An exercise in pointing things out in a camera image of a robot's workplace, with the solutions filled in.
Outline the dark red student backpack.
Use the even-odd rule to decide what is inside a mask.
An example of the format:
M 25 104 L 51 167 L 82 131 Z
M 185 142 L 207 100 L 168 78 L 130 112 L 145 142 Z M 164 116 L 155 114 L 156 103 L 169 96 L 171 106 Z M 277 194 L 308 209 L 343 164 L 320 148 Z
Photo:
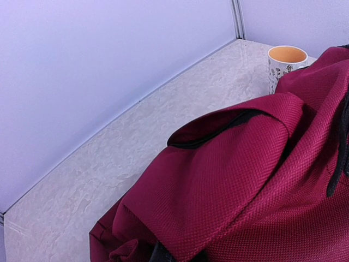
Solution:
M 91 261 L 348 261 L 348 46 L 171 135 Z

